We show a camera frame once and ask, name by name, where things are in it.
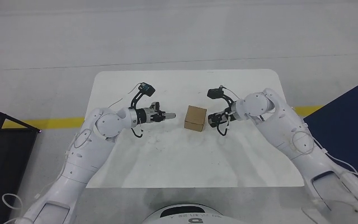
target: floor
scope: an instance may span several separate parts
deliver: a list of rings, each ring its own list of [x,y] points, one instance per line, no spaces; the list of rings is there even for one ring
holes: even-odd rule
[[[291,106],[324,105],[358,84],[357,10],[352,0],[0,0],[0,111],[81,117],[96,74],[153,69],[269,68]],[[19,191],[25,209],[56,177],[75,132],[39,135]],[[175,190],[89,189],[76,222],[140,222],[185,195],[247,222],[311,223],[300,188]],[[123,197],[138,200],[126,208]]]

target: white table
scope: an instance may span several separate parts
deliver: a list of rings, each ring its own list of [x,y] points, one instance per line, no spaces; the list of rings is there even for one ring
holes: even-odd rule
[[[207,108],[207,115],[227,107],[224,100],[206,96],[208,89],[219,85],[231,89],[239,97],[270,87],[284,98],[274,71],[101,72],[95,78],[86,115],[123,96],[125,98],[112,109],[129,106],[137,91],[126,94],[139,82],[151,84],[156,92],[152,97],[143,96],[137,108],[159,101],[161,110],[174,112],[177,117],[142,125],[142,138],[136,138],[131,130],[123,131],[109,159],[88,183],[88,188],[303,185],[302,177],[289,159],[271,146],[249,120],[231,123],[226,137],[207,123],[202,132],[183,128],[188,105]]]

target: small brown box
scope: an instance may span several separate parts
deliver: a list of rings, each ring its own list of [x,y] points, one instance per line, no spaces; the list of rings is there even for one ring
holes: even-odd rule
[[[184,128],[201,132],[206,117],[206,109],[189,106],[186,112]]]

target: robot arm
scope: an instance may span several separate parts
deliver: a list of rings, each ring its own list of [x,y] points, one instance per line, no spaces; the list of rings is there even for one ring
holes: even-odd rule
[[[211,127],[234,120],[252,120],[257,129],[275,148],[285,154],[301,173],[305,188],[317,209],[333,223],[354,223],[358,220],[358,178],[334,163],[327,151],[317,146],[308,125],[272,89],[231,100],[225,87],[208,91],[212,99],[223,98],[228,107],[208,116]]]
[[[123,129],[175,118],[173,113],[160,111],[159,102],[152,103],[149,108],[136,109],[136,102],[140,97],[151,96],[155,90],[152,86],[142,83],[139,91],[130,108],[122,108],[119,111],[97,108],[90,112],[70,144],[60,177],[48,192],[29,208],[24,218],[16,223],[28,224],[28,219],[36,224],[73,223],[79,197],[89,180],[106,162]]]

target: yellow floor stripe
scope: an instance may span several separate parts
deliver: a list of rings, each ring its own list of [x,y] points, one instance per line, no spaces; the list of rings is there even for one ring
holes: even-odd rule
[[[308,116],[315,112],[322,106],[297,106],[295,111],[300,116]],[[84,121],[84,118],[51,118],[39,120],[23,120],[23,122],[44,129],[59,129],[59,128],[79,128]],[[6,120],[2,128],[22,128],[23,126]]]
[[[79,128],[84,121],[84,118],[51,118],[39,120],[23,120],[23,122],[43,129],[59,129],[59,128]],[[3,128],[23,128],[23,126],[11,122],[9,120],[4,122]]]
[[[295,111],[300,116],[308,116],[323,106],[296,106]]]

